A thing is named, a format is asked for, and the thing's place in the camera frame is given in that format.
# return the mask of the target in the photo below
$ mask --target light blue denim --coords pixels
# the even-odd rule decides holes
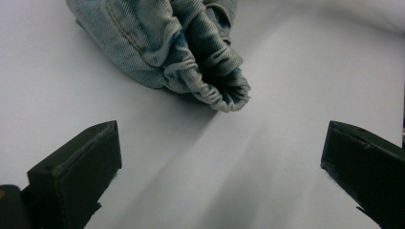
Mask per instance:
[[[212,109],[249,100],[230,47],[237,0],[67,0],[80,25],[137,82],[192,93]]]

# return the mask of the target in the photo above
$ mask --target black plastic block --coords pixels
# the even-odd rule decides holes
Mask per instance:
[[[321,167],[381,228],[405,228],[405,153],[364,129],[332,121]]]
[[[84,228],[120,168],[117,123],[86,129],[28,171],[24,196],[32,221],[47,229]],[[32,200],[35,210],[30,210]]]

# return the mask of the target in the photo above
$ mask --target stitching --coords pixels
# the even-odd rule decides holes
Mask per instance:
[[[136,50],[138,50],[138,52],[140,52],[142,54],[142,49],[140,48],[140,46],[137,44],[137,42],[135,41],[134,37],[131,35],[130,32],[128,32],[127,30],[125,30],[123,28],[123,26],[119,23],[119,20],[117,18],[117,14],[114,12],[114,8],[111,5],[111,0],[108,0],[107,2],[107,11],[109,16],[111,17],[111,19],[113,20],[114,24],[117,26],[118,30],[121,32],[121,34],[128,39],[128,41],[130,42],[131,45],[134,46],[134,48]]]

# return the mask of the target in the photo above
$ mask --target white surface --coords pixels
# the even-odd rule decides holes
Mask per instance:
[[[1,1],[0,183],[114,119],[123,168],[87,229],[378,228],[320,156],[330,120],[400,144],[405,38],[331,6],[240,1],[252,98],[222,114],[125,76],[63,1]]]

